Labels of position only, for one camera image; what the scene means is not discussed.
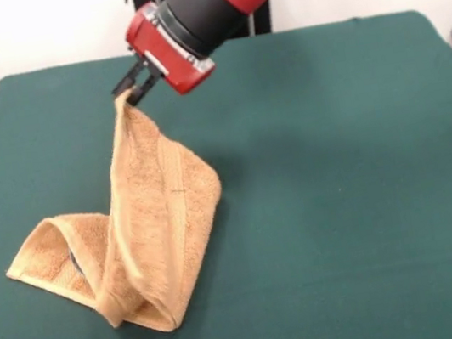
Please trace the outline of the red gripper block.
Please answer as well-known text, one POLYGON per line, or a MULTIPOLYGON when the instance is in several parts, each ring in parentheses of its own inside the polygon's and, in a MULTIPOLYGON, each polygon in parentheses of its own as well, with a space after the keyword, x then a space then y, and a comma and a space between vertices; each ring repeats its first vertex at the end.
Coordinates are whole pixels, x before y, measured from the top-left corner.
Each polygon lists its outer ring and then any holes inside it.
POLYGON ((206 80, 216 66, 212 59, 199 58, 169 35, 158 8, 154 2, 143 5, 127 29, 127 43, 139 60, 111 94, 121 94, 129 89, 127 103, 132 107, 138 105, 161 79, 179 94, 186 94, 206 80), (138 75, 146 68, 150 70, 150 76, 143 84, 137 84, 138 75))

